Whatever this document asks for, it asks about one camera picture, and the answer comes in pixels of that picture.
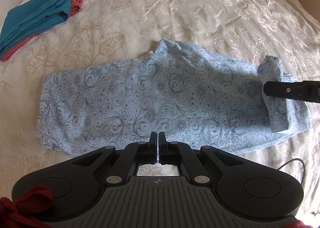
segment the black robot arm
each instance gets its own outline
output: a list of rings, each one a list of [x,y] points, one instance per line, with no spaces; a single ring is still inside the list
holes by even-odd
[[[268,81],[263,86],[267,96],[320,103],[320,81],[274,82]]]

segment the floral swirl pattern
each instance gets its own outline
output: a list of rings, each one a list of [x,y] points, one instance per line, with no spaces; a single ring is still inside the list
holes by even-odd
[[[259,68],[261,78],[277,71],[270,65]],[[41,97],[36,135],[70,156],[106,145],[122,149],[151,131],[165,131],[168,140],[184,135],[193,148],[208,144],[233,153],[292,135],[272,132],[255,66],[190,42],[162,39],[154,51],[116,68],[108,63],[55,73],[45,78]],[[306,130],[306,104],[295,109],[301,122],[295,132]]]

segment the round pad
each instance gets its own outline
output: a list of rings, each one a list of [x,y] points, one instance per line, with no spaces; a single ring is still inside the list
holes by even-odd
[[[271,198],[281,191],[281,186],[268,177],[253,177],[244,183],[245,191],[255,197]]]
[[[61,177],[46,178],[38,182],[37,185],[43,185],[50,188],[54,193],[54,198],[65,196],[72,188],[71,182]]]

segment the teal shirt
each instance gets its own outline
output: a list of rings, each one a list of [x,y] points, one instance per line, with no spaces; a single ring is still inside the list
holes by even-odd
[[[67,20],[71,0],[30,0],[11,9],[0,34],[0,58],[18,42]]]

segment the logo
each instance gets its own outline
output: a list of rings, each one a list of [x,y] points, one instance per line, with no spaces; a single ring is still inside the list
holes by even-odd
[[[153,182],[155,182],[157,185],[159,185],[162,182],[162,180],[161,179],[156,179]]]

